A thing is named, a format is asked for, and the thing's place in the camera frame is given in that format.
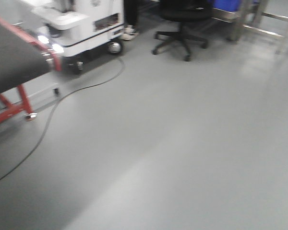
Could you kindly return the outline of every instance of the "white sneaker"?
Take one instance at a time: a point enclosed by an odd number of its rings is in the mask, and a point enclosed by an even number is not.
[[[128,25],[125,28],[125,31],[122,34],[121,38],[125,41],[130,41],[133,40],[137,35],[139,35],[139,31],[137,31],[133,25]]]

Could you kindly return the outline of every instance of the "red metal stand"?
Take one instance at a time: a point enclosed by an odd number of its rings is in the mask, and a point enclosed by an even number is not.
[[[13,104],[9,102],[9,100],[3,96],[3,94],[0,94],[0,101],[6,106],[5,111],[0,113],[0,123],[23,110],[25,110],[28,114],[33,113],[29,100],[26,96],[24,86],[21,84],[17,86],[17,89],[21,97],[21,101],[18,103]]]
[[[53,58],[55,70],[61,71],[61,64],[58,56],[52,51],[49,50],[49,48],[44,45],[43,43],[39,42],[37,39],[32,37],[31,35],[27,34],[25,31],[10,25],[5,20],[0,18],[0,24],[4,26],[6,29],[10,30],[20,38],[22,38],[27,43],[32,44],[33,46],[37,47],[40,51],[44,51],[47,53],[50,53],[51,57]],[[23,84],[17,86],[18,93],[21,97],[21,101],[18,103],[11,103],[3,94],[0,94],[0,101],[6,106],[6,109],[0,113],[0,123],[4,120],[10,118],[11,116],[20,113],[21,111],[26,111],[28,113],[28,120],[33,119],[36,114],[34,114],[30,102],[28,100],[28,97],[25,93]]]

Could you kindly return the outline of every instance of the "light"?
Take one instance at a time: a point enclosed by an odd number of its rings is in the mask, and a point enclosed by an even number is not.
[[[39,36],[37,36],[37,38],[38,38],[38,40],[39,40],[41,43],[49,44],[49,39],[46,38],[45,36],[39,35]]]
[[[52,45],[52,49],[53,49],[57,54],[62,54],[62,53],[64,53],[63,47],[61,47],[61,46],[58,45],[58,44],[53,44],[53,45]]]

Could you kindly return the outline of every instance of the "white machine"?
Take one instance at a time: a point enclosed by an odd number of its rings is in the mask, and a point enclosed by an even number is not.
[[[51,43],[55,51],[67,57],[74,73],[81,72],[83,62],[79,54],[87,50],[107,44],[109,53],[122,52],[119,39],[124,29],[122,0],[18,1],[26,5],[27,12],[30,9],[35,18],[40,18],[41,27],[32,28],[31,25],[29,29],[39,34],[42,42]]]

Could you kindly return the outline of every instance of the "black office chair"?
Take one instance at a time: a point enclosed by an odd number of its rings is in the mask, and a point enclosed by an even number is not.
[[[187,34],[184,26],[185,23],[210,19],[212,17],[211,3],[207,0],[160,0],[159,4],[160,16],[169,21],[179,22],[179,30],[177,32],[157,31],[155,39],[159,39],[159,35],[169,36],[169,38],[154,48],[152,51],[154,55],[158,54],[159,48],[174,41],[180,41],[187,51],[184,60],[190,61],[192,53],[186,39],[203,42],[201,48],[208,47],[207,39]]]

